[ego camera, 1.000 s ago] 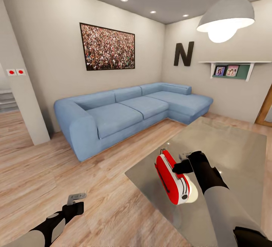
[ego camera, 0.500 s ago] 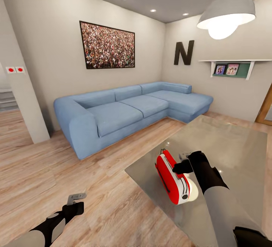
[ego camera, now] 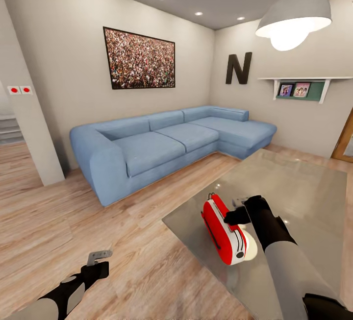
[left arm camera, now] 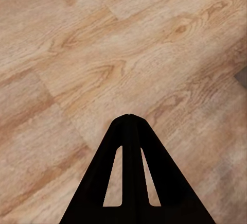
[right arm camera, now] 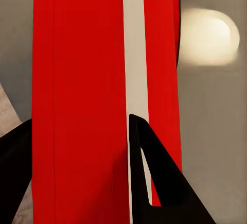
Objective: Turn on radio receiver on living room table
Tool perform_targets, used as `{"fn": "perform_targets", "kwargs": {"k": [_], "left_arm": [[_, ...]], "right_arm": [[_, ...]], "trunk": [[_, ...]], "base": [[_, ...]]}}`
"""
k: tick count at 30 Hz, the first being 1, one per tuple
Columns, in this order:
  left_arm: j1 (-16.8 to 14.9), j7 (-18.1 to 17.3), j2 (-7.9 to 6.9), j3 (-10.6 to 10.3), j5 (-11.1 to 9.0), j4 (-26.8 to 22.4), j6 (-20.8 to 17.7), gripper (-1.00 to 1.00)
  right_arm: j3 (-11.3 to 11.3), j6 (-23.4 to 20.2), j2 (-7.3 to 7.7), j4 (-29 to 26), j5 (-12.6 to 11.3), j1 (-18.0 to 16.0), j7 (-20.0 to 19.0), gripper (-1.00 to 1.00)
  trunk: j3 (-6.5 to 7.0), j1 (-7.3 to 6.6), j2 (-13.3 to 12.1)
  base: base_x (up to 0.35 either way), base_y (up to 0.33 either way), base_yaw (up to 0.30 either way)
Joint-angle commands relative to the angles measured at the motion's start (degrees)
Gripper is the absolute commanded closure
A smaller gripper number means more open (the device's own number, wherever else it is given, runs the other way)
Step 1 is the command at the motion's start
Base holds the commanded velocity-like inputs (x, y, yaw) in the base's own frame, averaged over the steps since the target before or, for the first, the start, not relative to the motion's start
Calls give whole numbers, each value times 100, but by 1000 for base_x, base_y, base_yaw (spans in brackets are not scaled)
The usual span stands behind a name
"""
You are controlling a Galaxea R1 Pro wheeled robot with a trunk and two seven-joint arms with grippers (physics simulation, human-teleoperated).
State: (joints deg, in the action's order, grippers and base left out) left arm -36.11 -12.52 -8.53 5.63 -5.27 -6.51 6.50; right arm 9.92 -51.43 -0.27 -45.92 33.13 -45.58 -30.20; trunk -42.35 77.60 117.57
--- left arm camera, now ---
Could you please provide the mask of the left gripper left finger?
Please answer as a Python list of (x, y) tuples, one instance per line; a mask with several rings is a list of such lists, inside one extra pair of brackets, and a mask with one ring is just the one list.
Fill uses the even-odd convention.
[[(103, 206), (122, 146), (122, 205)], [(59, 224), (137, 224), (129, 114), (114, 119)]]

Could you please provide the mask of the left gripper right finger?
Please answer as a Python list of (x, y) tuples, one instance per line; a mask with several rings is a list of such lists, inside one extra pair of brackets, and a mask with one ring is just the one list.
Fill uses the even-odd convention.
[[(216, 224), (149, 123), (129, 122), (137, 224)], [(149, 203), (141, 148), (161, 206)]]

